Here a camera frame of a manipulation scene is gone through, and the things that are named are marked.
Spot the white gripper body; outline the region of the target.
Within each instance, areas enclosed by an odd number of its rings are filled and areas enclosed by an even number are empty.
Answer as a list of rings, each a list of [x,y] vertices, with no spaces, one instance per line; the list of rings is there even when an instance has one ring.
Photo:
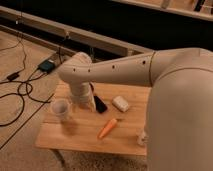
[[[96,104],[92,88],[88,82],[80,84],[70,84],[70,98],[72,102],[80,108],[90,109],[94,111]]]

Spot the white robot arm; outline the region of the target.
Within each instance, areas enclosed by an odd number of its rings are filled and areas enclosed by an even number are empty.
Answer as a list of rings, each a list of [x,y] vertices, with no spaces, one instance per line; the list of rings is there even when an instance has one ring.
[[[149,171],[213,171],[213,51],[180,48],[94,63],[79,52],[58,74],[77,103],[89,84],[151,89],[146,110]]]

